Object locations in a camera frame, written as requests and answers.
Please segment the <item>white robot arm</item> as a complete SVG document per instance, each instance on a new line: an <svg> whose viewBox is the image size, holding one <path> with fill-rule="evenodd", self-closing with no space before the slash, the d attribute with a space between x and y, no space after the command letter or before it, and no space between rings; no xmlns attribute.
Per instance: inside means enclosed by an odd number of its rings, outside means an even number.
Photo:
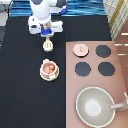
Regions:
<svg viewBox="0 0 128 128"><path fill-rule="evenodd" d="M63 31L63 22L53 21L51 15L65 12L67 0L29 1L32 15L28 18L28 28L31 34L40 34L46 37Z"/></svg>

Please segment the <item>white blue gripper body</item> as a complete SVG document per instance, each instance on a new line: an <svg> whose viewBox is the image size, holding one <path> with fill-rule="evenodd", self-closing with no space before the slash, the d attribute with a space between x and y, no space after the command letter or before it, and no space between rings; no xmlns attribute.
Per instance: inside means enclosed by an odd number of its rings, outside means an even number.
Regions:
<svg viewBox="0 0 128 128"><path fill-rule="evenodd" d="M40 34L42 37L52 37L55 33L63 31L63 22L53 20L41 24L39 20L32 15L28 19L28 29L33 35Z"/></svg>

